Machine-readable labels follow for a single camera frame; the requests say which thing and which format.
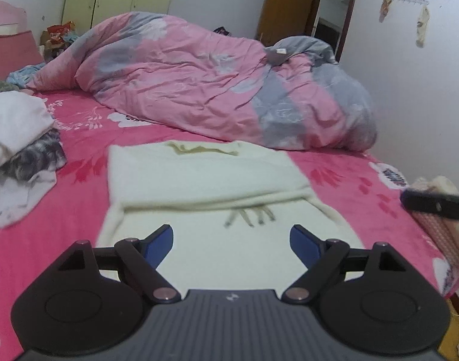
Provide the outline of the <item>cream fleece sweater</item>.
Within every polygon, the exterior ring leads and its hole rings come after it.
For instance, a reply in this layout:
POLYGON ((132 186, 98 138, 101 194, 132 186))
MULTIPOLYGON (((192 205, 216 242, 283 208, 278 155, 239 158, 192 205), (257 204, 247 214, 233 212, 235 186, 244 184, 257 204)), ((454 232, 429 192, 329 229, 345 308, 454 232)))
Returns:
POLYGON ((181 293, 283 292, 305 272, 290 246, 297 224, 319 239, 362 246, 287 153, 251 143, 114 145, 108 187, 109 209, 97 245, 144 239, 171 226, 173 246, 159 272, 181 293))

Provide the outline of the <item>pile of white clothes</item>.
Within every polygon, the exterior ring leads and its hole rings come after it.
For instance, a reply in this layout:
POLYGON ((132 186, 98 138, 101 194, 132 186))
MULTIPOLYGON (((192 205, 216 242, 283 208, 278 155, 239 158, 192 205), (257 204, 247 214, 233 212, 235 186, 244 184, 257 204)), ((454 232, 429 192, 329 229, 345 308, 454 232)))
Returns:
POLYGON ((0 81, 0 229, 26 217, 66 163, 44 100, 0 81))

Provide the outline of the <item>pink floral bed blanket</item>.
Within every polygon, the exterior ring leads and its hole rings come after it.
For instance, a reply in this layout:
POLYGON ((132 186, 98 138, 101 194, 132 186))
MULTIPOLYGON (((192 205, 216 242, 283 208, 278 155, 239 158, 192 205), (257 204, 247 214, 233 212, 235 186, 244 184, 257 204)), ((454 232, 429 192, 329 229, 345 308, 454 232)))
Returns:
MULTIPOLYGON (((21 352, 10 322, 13 302, 73 242, 97 238, 109 206, 108 147, 195 140, 194 134, 116 113, 84 92, 48 93, 45 100, 67 163, 57 172, 56 186, 31 212, 0 230, 0 360, 21 352)), ((293 152, 291 158, 320 200, 349 222, 366 247, 390 242, 430 283, 447 288, 446 259, 400 205, 404 178, 397 169, 343 151, 293 152)))

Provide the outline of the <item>pink grey floral duvet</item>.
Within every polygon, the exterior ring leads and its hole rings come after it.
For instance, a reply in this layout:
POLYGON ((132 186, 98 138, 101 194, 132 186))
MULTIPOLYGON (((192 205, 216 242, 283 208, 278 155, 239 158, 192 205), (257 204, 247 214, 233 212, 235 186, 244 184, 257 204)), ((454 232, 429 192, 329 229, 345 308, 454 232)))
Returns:
POLYGON ((34 91, 81 89, 141 121, 283 150, 370 149, 371 97, 308 36, 271 47, 149 12, 111 17, 29 80, 34 91))

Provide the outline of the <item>light blue garment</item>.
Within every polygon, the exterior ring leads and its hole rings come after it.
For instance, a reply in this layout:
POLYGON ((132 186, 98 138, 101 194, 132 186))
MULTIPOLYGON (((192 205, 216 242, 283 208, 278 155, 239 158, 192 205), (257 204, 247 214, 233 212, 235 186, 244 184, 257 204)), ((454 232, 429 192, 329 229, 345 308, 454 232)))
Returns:
POLYGON ((13 86, 17 86, 20 89, 25 89, 33 76, 45 65, 45 62, 27 65, 21 69, 11 72, 7 76, 6 82, 12 84, 13 86))

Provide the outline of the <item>red snack bag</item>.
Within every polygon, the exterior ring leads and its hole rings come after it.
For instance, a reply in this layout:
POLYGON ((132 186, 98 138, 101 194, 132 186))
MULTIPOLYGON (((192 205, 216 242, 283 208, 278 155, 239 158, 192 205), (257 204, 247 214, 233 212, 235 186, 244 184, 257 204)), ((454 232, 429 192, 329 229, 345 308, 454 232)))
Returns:
POLYGON ((72 21, 47 27, 39 39, 44 59, 56 58, 78 38, 75 24, 72 21))

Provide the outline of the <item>dark red cushion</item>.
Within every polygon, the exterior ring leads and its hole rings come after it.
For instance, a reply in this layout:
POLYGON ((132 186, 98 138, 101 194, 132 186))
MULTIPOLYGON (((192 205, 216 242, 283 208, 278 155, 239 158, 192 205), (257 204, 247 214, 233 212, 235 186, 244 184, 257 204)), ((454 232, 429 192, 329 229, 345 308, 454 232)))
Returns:
POLYGON ((0 80, 27 65, 43 63, 31 31, 13 35, 0 35, 0 80))

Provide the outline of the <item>brown wooden door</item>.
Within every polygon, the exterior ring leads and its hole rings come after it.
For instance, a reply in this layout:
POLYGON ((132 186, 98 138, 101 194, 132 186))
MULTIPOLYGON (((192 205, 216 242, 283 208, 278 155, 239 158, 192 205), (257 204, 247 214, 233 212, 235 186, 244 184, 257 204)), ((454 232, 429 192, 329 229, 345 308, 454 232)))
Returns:
MULTIPOLYGON (((277 41, 296 35, 310 35, 317 24, 317 14, 322 0, 265 0, 256 39, 265 46, 272 46, 277 41)), ((335 48, 339 60, 344 50, 344 43, 350 28, 355 0, 349 0, 346 8, 340 40, 335 48)))

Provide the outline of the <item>pink white bed headboard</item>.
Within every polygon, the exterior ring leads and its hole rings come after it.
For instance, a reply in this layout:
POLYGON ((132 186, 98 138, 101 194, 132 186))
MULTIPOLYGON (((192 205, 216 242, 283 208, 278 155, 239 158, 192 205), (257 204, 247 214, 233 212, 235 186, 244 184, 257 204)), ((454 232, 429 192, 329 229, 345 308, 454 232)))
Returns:
POLYGON ((15 35, 27 30, 26 11, 0 1, 0 36, 15 35))

